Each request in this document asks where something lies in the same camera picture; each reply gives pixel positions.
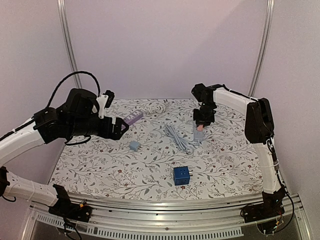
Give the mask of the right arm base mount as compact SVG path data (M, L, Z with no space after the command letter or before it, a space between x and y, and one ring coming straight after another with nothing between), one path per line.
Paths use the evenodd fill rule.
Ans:
M282 200L286 195L284 188L274 193L262 192L262 203L248 204L240 211L245 223L276 217L285 213Z

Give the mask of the aluminium front rail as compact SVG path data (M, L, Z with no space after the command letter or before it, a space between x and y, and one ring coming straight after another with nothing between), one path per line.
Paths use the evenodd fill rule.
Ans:
M283 199L279 229L263 234L270 220L245 222L244 206L262 202L259 193L201 200L149 200L86 197L89 222L78 222L70 236L84 240L311 240L313 235L299 195Z

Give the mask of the purple power strip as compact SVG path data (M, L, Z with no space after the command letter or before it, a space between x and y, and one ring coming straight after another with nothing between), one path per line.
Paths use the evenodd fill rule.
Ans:
M136 123L138 120L140 120L144 116L144 113L141 110L136 110L131 112L129 115L127 115L124 118L124 122L128 124L129 126Z

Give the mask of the grey power strip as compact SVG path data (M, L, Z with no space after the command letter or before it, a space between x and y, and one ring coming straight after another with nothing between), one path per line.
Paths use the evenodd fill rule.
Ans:
M204 129L203 131L197 131L195 121L193 121L193 141L197 144L201 144L204 140Z

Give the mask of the right aluminium frame post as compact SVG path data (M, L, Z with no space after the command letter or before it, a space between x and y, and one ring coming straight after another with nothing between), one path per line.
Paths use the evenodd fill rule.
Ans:
M258 55L257 55L255 68L253 71L251 84L250 84L249 91L248 91L248 95L250 97L253 97L255 95L258 81L259 81L259 77L260 77L261 70L263 67L264 58L265 58L265 54L267 51L269 36L270 36L270 32L271 32L271 27L272 27L274 8L275 8L275 0L268 0L267 4L266 4L264 25L263 25L263 29L262 29L262 36L261 36L259 51L258 51Z

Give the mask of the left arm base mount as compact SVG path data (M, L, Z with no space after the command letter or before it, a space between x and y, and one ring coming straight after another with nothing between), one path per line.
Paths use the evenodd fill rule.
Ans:
M48 212L62 218L88 223L93 208L87 205L87 201L83 200L80 203L72 203L63 186L54 184L53 187L56 190L57 202L49 207Z

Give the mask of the pink charger plug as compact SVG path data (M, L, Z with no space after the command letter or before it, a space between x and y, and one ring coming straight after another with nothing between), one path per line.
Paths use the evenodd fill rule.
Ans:
M203 125L199 125L196 129L197 129L197 131L202 132L203 129L204 129L204 126Z

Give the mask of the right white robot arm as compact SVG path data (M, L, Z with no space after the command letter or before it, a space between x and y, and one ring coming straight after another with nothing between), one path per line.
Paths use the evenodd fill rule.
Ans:
M193 110L193 120L197 127L207 127L215 122L218 105L230 108L244 115L244 135L258 156L263 186L262 197L279 201L286 195L279 177L279 161L274 147L274 120L270 102L266 98L254 98L227 88L224 84L205 86L196 84L192 95L200 103Z

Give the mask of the left aluminium frame post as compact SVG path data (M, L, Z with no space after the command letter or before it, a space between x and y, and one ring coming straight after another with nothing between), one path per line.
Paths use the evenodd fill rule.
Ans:
M72 72L78 71L78 66L73 50L72 38L68 24L68 17L66 11L66 3L64 0L57 0L57 10L63 35L63 41L66 49L67 58Z

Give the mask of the dark blue cube socket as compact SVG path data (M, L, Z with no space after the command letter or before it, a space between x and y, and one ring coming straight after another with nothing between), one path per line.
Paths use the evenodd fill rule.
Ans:
M188 185L190 183L193 171L187 166L179 166L173 169L173 181L175 186Z

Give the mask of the floral table mat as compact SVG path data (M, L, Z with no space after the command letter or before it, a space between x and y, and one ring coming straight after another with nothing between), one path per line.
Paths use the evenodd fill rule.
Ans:
M194 99L122 99L105 111L126 117L140 110L143 117L120 140L94 136L66 146L50 183L68 192L103 198L169 201L242 196L263 191L258 155L245 137L245 117L219 104L215 122L194 142ZM133 151L131 141L141 143ZM188 185L175 186L173 169L193 171Z

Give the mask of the light blue charger plug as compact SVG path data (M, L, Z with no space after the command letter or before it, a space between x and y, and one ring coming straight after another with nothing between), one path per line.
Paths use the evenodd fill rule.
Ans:
M137 152L137 151L139 151L139 150L142 149L142 145L141 145L140 142L133 140L133 141L130 142L129 148L130 148L131 150Z

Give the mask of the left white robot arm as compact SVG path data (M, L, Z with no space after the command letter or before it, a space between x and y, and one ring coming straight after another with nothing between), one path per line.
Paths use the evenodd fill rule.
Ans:
M75 211L74 205L62 186L45 185L19 177L8 171L5 165L23 153L57 139L69 142L76 136L98 136L116 141L128 129L129 125L120 117L100 117L91 111L74 113L50 107L36 113L0 142L1 197L10 200L21 198L55 207L63 217L70 217Z

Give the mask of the aluminium frame post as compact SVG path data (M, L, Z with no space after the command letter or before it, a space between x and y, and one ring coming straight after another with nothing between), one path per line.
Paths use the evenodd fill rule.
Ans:
M275 8L275 0L268 0L267 4L266 4L264 25L263 25L263 29L262 29L262 36L261 36L259 51L258 51L258 55L257 55L255 68L253 71L251 84L250 84L249 91L248 91L248 95L250 97L253 97L255 95L258 81L259 81L259 77L260 77L261 70L263 67L264 58L265 58L265 54L267 51L269 36L270 36L270 32L271 32L271 27L272 27L274 8Z
M67 58L72 72L78 71L78 66L73 50L72 38L68 24L68 17L66 11L66 3L64 0L57 0L57 10L63 35L63 41L66 49Z

